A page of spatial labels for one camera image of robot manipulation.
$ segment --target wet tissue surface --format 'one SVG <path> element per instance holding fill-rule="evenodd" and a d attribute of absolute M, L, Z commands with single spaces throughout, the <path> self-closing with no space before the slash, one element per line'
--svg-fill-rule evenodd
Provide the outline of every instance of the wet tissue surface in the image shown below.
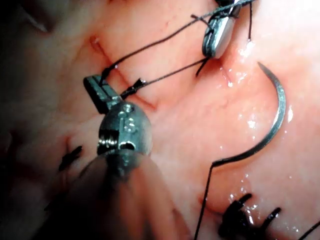
<path fill-rule="evenodd" d="M 74 1 L 55 10 L 44 4 L 39 6 L 47 13 L 43 17 L 50 16 L 54 26 L 49 33 L 34 27 L 18 8 L 12 21 L 1 25 L 2 45 L 9 46 L 1 59 L 1 156 L 14 159 L 10 167 L 16 169 L 1 206 L 4 236 L 9 234 L 4 226 L 19 224 L 23 227 L 15 235 L 32 235 L 46 218 L 43 209 L 51 201 L 47 186 L 52 179 L 68 187 L 96 155 L 102 118 L 83 89 L 83 77 L 102 73 L 128 53 L 197 20 L 168 41 L 117 63 L 107 81 L 118 93 L 136 91 L 126 94 L 127 100 L 148 114 L 154 139 L 151 158 L 194 233 L 212 162 L 252 148 L 275 124 L 277 91 L 257 62 L 267 67 L 285 91 L 283 123 L 257 154 L 212 168 L 198 239 L 303 239 L 320 216 L 319 36 L 305 39 L 301 33 L 314 32 L 319 20 L 311 16 L 319 10 L 312 3 L 290 4 L 292 11 L 283 14 L 286 1 L 254 1 L 249 42 L 250 6 L 243 6 L 224 55 L 207 61 L 198 77 L 208 26 L 190 15 L 209 13 L 217 7 L 213 1 Z M 276 17 L 270 19 L 271 12 Z M 297 20 L 296 14 L 305 18 Z M 71 28 L 80 21 L 81 27 Z M 192 67 L 166 77 L 185 66 Z M 67 155 L 61 162 L 78 146 L 82 150 L 76 159 Z M 249 194 L 243 206 L 241 199 Z M 25 209 L 12 214 L 9 209 L 17 206 Z M 17 216 L 20 223 L 14 221 Z M 316 225 L 311 230 L 305 239 L 318 239 Z"/>

